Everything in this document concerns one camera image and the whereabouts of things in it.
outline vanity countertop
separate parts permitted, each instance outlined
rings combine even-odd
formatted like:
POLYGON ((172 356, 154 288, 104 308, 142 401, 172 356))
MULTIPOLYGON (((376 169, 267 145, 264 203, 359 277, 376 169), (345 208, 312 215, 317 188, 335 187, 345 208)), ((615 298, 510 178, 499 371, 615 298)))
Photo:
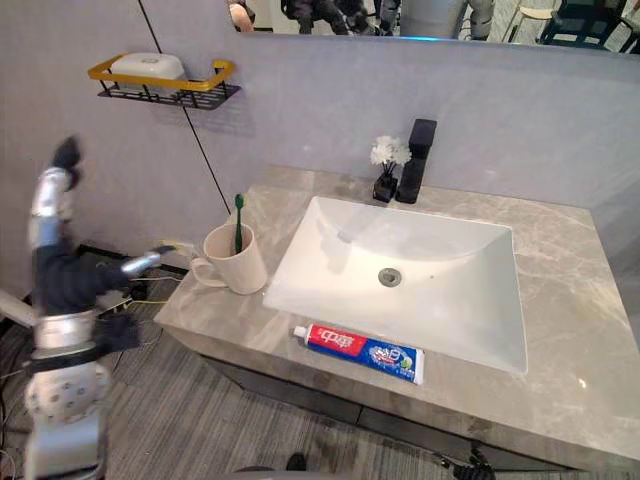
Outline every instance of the vanity countertop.
MULTIPOLYGON (((379 205, 372 180, 268 167, 245 196, 272 276, 316 195, 379 205)), ((212 358, 514 452, 583 469, 640 470, 640 354, 587 210, 423 187, 388 208, 508 225, 513 231, 529 370, 510 374, 425 352, 413 385, 308 350, 312 320, 188 274, 156 321, 212 358)))

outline wall shelf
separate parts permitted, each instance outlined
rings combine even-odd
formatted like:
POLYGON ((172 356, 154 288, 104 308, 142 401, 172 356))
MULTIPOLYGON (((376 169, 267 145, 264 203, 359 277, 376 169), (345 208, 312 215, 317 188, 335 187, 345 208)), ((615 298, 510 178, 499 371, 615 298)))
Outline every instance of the wall shelf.
POLYGON ((228 60, 214 60, 212 67, 215 75, 207 80, 168 80, 112 73, 111 65, 124 55, 126 53, 110 58, 106 62, 90 68, 87 72, 90 78, 98 80, 102 85, 102 92, 98 93, 99 97, 215 110, 240 90, 239 86, 226 82, 226 79, 235 70, 235 65, 228 60), (141 86, 142 91, 131 88, 131 85, 141 86), (162 87, 163 91, 170 89, 173 93, 160 94, 156 89, 152 91, 149 87, 162 87))

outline toothpaste tube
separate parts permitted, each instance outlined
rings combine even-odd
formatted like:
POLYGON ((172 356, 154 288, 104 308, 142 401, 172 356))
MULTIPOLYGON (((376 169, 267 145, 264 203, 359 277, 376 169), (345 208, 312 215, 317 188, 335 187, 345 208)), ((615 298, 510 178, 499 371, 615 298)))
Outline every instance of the toothpaste tube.
POLYGON ((316 352, 350 360, 422 385, 424 352, 321 325, 295 327, 293 334, 316 352))

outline mug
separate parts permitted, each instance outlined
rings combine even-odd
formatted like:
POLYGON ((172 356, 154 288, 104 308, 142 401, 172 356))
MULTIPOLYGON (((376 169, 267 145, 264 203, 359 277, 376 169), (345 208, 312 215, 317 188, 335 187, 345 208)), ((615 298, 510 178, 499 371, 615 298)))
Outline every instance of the mug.
POLYGON ((211 231, 204 240, 205 258, 191 262, 193 275, 209 287, 229 287, 240 295, 249 295, 267 283, 267 269, 262 261, 253 230, 241 224, 242 251, 236 253, 236 224, 226 224, 211 231))

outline drain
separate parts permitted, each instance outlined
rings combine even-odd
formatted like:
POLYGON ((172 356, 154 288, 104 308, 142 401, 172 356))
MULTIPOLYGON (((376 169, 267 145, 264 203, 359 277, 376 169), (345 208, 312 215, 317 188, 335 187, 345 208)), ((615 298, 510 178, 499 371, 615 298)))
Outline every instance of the drain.
POLYGON ((400 285, 402 281, 402 274, 395 268, 383 268, 378 273, 378 280, 385 287, 393 288, 400 285))

